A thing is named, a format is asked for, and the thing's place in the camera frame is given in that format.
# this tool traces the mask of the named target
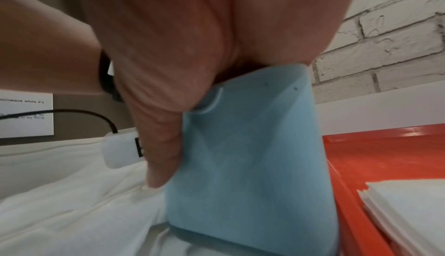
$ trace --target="paper sign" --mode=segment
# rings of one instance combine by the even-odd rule
[[[0,90],[0,116],[53,109],[52,94]],[[53,114],[0,120],[0,138],[54,135]]]

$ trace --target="black wristband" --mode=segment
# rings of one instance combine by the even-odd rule
[[[102,51],[99,60],[99,82],[101,83],[102,89],[110,94],[115,101],[122,102],[122,98],[114,85],[113,76],[108,74],[110,64],[110,58]]]

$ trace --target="finger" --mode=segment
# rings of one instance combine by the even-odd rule
[[[139,101],[116,82],[139,133],[148,162],[147,184],[163,186],[179,168],[182,159],[182,113],[157,108]]]

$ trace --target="light blue object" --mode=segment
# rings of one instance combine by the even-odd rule
[[[166,189],[179,229],[284,256],[338,253],[338,223],[307,67],[216,85],[184,115]]]

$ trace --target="forearm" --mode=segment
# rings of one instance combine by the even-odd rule
[[[91,27],[37,0],[0,0],[0,89],[102,92]]]

